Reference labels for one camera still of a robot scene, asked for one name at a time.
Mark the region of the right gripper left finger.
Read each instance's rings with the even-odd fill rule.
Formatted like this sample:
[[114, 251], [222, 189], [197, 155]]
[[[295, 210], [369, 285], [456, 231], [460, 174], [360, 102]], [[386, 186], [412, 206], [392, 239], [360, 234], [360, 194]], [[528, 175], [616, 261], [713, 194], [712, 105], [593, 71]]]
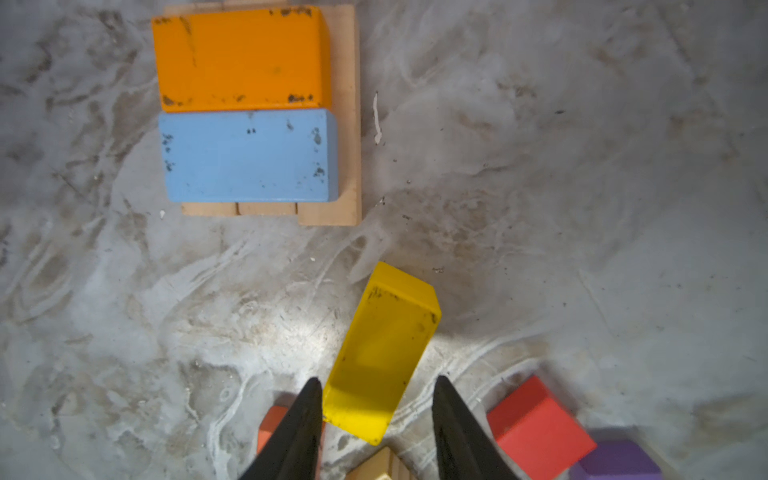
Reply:
[[322, 384], [312, 377], [240, 479], [315, 479], [322, 433]]

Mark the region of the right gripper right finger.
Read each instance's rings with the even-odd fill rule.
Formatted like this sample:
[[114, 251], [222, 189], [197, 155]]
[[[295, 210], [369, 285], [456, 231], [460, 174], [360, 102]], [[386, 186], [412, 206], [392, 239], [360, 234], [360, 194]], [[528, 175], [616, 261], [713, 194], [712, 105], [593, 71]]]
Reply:
[[519, 479], [444, 375], [434, 386], [432, 421], [440, 479]]

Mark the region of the red-orange wood block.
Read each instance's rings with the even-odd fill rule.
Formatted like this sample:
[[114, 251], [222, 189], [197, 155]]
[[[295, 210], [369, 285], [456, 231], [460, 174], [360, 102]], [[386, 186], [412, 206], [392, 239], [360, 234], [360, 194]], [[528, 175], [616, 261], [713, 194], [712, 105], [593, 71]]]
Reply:
[[287, 412], [287, 407], [279, 405], [274, 405], [268, 410], [259, 426], [256, 455], [259, 455], [262, 452]]

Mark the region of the yellow wood block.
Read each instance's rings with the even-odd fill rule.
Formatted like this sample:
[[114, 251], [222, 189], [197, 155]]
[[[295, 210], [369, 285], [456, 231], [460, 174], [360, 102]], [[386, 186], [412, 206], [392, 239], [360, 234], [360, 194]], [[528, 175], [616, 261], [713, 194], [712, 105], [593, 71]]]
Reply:
[[379, 445], [441, 317], [433, 286], [377, 263], [324, 387], [324, 420]]

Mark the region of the natural wood plank block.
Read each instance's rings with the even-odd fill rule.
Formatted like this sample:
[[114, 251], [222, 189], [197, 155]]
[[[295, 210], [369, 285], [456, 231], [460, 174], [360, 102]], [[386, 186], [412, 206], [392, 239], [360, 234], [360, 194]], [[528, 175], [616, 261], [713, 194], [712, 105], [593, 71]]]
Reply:
[[181, 211], [187, 216], [233, 217], [239, 215], [236, 203], [184, 202], [181, 204]]
[[298, 222], [303, 226], [357, 226], [362, 220], [359, 22], [351, 4], [323, 5], [320, 10], [330, 31], [339, 197], [330, 203], [300, 203]]
[[238, 203], [241, 216], [294, 216], [297, 214], [296, 203]]

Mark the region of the blue wood block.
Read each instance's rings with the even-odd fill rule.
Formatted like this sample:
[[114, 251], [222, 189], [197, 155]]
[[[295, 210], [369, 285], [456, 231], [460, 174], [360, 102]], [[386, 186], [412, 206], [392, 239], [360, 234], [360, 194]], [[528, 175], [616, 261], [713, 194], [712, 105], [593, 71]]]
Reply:
[[325, 203], [339, 196], [327, 109], [163, 113], [168, 197], [180, 203]]

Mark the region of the orange wood block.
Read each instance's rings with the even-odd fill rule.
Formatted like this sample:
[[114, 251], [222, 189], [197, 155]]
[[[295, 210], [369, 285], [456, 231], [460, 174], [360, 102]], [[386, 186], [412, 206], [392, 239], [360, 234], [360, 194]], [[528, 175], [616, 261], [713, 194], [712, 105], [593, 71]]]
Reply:
[[315, 6], [152, 20], [167, 113], [332, 106], [329, 29]]

